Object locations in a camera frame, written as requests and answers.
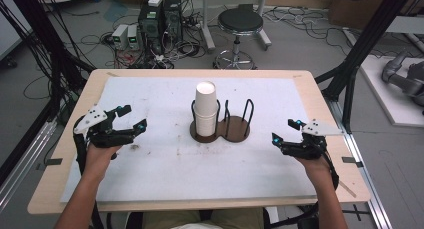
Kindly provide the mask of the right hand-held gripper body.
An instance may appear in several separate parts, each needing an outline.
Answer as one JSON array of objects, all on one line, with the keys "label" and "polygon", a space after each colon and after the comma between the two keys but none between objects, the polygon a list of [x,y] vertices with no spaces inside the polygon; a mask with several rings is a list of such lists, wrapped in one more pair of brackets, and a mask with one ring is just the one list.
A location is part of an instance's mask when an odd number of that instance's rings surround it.
[{"label": "right hand-held gripper body", "polygon": [[302,134],[301,142],[283,142],[280,151],[284,155],[306,160],[318,159],[327,151],[325,137],[343,133],[341,129],[317,119],[305,123],[300,132]]}]

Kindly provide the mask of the brown cup holder with wire loops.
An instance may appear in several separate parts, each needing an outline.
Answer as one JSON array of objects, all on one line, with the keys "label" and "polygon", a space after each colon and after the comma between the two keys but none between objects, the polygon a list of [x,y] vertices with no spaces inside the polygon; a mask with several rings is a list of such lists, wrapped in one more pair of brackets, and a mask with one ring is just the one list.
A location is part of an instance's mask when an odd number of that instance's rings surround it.
[{"label": "brown cup holder with wire loops", "polygon": [[191,137],[199,143],[211,143],[219,137],[232,143],[246,140],[250,135],[250,124],[254,114],[254,103],[247,99],[242,116],[230,113],[229,101],[224,104],[224,118],[219,119],[221,104],[217,102],[217,111],[208,117],[201,117],[195,112],[195,102],[191,104],[193,121],[189,132]]}]

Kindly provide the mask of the stack of white paper cups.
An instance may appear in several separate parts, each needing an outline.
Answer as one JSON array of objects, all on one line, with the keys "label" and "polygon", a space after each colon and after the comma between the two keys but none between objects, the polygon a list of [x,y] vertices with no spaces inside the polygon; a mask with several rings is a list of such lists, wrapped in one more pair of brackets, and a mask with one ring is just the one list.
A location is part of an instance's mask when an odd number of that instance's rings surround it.
[{"label": "stack of white paper cups", "polygon": [[200,82],[196,86],[194,104],[196,133],[198,135],[208,137],[214,134],[217,109],[215,84],[210,81]]}]

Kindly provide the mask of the person's left hand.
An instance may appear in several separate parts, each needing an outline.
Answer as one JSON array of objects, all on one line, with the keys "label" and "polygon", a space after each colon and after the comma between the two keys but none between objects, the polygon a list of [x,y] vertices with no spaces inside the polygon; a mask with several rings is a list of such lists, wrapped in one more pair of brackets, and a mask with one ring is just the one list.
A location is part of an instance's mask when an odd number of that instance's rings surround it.
[{"label": "person's left hand", "polygon": [[112,156],[120,149],[120,146],[97,148],[94,144],[89,144],[82,178],[100,182],[105,176]]}]

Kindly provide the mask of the person's right hand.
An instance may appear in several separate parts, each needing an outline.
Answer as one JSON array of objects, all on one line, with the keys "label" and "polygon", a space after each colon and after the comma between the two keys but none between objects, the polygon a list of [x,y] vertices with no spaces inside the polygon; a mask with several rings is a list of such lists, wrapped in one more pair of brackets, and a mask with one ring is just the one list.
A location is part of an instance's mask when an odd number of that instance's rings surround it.
[{"label": "person's right hand", "polygon": [[303,165],[305,172],[314,187],[332,185],[330,169],[327,162],[323,158],[314,160],[297,158],[297,161]]}]

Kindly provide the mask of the wooden table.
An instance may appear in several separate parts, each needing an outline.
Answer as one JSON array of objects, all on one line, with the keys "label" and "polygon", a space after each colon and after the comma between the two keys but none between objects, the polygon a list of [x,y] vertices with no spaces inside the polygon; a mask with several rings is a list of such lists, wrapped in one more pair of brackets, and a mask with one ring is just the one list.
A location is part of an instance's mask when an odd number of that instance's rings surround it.
[{"label": "wooden table", "polygon": [[[304,70],[96,70],[94,71],[83,90],[80,100],[72,113],[73,120],[86,114],[93,104],[98,104],[105,83],[113,77],[171,77],[171,78],[197,78],[200,82],[211,81],[216,78],[273,78],[291,79],[294,81],[304,110],[310,122],[312,119],[336,126],[332,115],[327,108],[323,97],[317,87],[312,74]],[[342,157],[352,157],[343,135],[326,136],[328,161],[333,164],[331,172],[334,190],[343,203],[365,202],[369,199],[369,192],[363,182],[355,164],[343,163]],[[240,207],[260,207],[309,204],[316,200],[316,194],[310,197],[283,197],[259,199],[215,199],[215,200],[189,200],[189,201],[130,201],[130,202],[100,202],[98,208],[102,212],[111,211],[164,211],[187,209],[221,209]]]}]

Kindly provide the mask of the grey power supply unit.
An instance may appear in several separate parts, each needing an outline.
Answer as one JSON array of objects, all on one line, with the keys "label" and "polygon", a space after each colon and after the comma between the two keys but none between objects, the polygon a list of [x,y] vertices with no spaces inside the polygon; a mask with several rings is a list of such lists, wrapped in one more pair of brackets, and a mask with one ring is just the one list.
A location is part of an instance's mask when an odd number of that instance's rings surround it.
[{"label": "grey power supply unit", "polygon": [[125,50],[128,46],[128,26],[119,25],[112,33],[112,39],[117,50]]},{"label": "grey power supply unit", "polygon": [[138,27],[136,25],[129,25],[127,31],[128,45],[131,50],[140,49],[140,39]]}]

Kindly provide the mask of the black computer tower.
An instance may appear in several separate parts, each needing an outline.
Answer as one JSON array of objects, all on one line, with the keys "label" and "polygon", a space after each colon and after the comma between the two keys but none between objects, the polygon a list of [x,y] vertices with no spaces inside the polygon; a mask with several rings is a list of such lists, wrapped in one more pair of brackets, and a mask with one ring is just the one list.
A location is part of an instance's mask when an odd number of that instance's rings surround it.
[{"label": "black computer tower", "polygon": [[168,37],[173,42],[183,39],[181,0],[164,0],[165,25]]},{"label": "black computer tower", "polygon": [[143,4],[138,23],[146,52],[163,53],[162,36],[164,33],[164,13],[162,7]]}]

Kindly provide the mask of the white platform board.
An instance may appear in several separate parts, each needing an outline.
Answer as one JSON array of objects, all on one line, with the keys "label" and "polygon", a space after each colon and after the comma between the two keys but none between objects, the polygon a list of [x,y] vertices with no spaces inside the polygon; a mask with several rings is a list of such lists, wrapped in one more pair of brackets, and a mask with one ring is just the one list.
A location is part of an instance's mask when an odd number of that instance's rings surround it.
[{"label": "white platform board", "polygon": [[393,125],[424,128],[424,107],[415,104],[399,87],[381,79],[383,68],[390,60],[390,56],[368,56],[361,72]]}]

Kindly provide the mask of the white desk leg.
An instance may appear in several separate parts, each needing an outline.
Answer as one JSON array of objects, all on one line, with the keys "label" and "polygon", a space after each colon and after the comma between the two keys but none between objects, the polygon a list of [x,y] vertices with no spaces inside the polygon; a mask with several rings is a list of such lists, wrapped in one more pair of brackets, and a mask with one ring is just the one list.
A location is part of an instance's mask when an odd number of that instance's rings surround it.
[{"label": "white desk leg", "polygon": [[208,0],[202,0],[202,21],[200,22],[202,35],[206,43],[207,52],[212,53],[216,47],[208,26]]},{"label": "white desk leg", "polygon": [[[258,0],[257,14],[259,16],[263,16],[263,12],[264,12],[264,8],[265,8],[265,3],[266,3],[266,0]],[[261,31],[259,32],[259,38],[261,39],[261,41],[264,44],[265,51],[267,51],[269,49],[269,47],[272,45],[272,42],[269,39],[269,37],[266,34],[266,32],[265,32],[264,29],[261,29]]]}]

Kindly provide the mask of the person's khaki pants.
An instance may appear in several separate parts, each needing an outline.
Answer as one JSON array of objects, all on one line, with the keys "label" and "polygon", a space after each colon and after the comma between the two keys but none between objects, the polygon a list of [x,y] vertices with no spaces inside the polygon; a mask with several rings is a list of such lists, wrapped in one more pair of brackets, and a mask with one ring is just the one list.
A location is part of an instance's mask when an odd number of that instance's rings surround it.
[{"label": "person's khaki pants", "polygon": [[217,209],[208,219],[199,210],[146,212],[142,229],[265,229],[262,208]]}]

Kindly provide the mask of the black round stool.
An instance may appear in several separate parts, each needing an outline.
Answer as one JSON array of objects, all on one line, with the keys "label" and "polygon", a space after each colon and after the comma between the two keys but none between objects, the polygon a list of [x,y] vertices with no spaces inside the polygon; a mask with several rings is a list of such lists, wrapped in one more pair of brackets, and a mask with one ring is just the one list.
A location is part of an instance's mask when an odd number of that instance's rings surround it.
[{"label": "black round stool", "polygon": [[233,8],[218,16],[218,26],[235,36],[231,50],[223,50],[213,61],[216,69],[255,69],[253,58],[240,50],[240,37],[258,34],[263,28],[262,17],[253,10]]}]

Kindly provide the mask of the cardboard box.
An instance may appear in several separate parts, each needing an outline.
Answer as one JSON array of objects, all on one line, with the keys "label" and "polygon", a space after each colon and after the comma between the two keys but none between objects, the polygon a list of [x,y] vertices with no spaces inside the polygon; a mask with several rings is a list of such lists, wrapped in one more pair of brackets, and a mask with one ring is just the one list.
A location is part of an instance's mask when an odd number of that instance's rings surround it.
[{"label": "cardboard box", "polygon": [[328,20],[330,24],[364,29],[383,0],[332,0]]}]

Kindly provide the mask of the aluminium rail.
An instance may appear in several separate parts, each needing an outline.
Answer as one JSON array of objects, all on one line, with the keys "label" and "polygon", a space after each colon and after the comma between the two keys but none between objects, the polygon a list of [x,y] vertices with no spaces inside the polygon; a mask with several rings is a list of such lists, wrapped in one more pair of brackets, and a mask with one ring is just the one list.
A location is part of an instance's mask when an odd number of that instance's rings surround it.
[{"label": "aluminium rail", "polygon": [[354,158],[355,165],[357,166],[359,173],[363,179],[364,184],[370,194],[370,199],[366,202],[368,211],[374,221],[377,229],[393,229],[388,215],[384,209],[384,206],[379,198],[378,192],[372,182],[371,176],[367,170],[366,164],[363,160],[359,147],[354,139],[354,136],[350,134],[342,124],[342,108],[338,102],[327,102],[327,105],[337,123],[337,126],[343,130],[343,137],[347,148],[349,149],[352,157]]},{"label": "aluminium rail", "polygon": [[11,173],[6,177],[5,182],[0,186],[0,214],[9,204],[18,187],[50,141],[56,128],[56,121],[45,122],[35,136],[29,141],[29,144],[24,147],[23,155],[13,167]]}]

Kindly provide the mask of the black metal frame post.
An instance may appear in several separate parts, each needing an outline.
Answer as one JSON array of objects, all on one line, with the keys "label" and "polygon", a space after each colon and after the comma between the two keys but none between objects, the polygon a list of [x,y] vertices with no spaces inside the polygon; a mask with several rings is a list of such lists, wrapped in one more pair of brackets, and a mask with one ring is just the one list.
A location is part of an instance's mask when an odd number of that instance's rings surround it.
[{"label": "black metal frame post", "polygon": [[341,92],[345,91],[341,123],[348,134],[352,133],[350,123],[357,72],[407,2],[383,0],[342,63],[315,78],[317,84],[331,79],[322,90],[323,97],[331,102],[337,102]]}]

